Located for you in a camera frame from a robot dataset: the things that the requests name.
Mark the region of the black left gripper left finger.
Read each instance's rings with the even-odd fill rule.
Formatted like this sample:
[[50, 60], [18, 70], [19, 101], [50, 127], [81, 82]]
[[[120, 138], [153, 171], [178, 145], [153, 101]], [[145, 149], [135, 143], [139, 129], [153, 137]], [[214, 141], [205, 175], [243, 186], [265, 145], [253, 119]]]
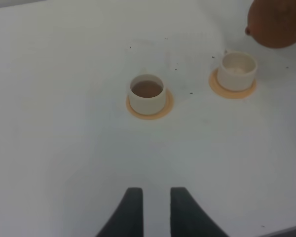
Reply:
[[143, 190], [128, 188], [98, 237], [143, 236]]

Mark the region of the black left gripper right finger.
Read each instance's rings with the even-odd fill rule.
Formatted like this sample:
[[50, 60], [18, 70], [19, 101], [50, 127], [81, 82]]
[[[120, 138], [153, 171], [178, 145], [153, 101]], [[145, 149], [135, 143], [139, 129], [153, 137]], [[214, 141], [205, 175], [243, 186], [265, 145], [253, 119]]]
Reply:
[[226, 237], [227, 234], [183, 187], [170, 190], [170, 229], [173, 237]]

